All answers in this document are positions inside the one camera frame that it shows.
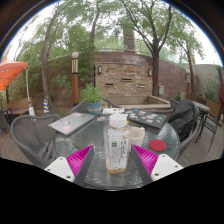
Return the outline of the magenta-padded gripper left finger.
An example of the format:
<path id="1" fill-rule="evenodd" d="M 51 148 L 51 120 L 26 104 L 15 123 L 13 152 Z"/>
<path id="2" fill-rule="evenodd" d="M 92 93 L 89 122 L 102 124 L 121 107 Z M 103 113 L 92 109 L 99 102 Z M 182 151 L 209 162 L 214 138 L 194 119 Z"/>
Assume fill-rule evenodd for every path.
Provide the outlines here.
<path id="1" fill-rule="evenodd" d="M 87 146 L 69 157 L 58 157 L 45 171 L 83 186 L 84 180 L 94 156 L 94 147 Z"/>

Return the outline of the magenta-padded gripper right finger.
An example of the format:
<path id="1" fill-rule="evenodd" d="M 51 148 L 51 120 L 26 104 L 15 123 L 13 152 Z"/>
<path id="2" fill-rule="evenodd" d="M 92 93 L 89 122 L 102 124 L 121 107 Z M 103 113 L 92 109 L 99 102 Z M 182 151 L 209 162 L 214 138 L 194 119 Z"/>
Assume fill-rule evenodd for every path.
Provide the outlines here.
<path id="1" fill-rule="evenodd" d="M 182 169 L 182 166 L 167 154 L 157 155 L 137 145 L 131 146 L 131 157 L 134 159 L 143 185 Z"/>

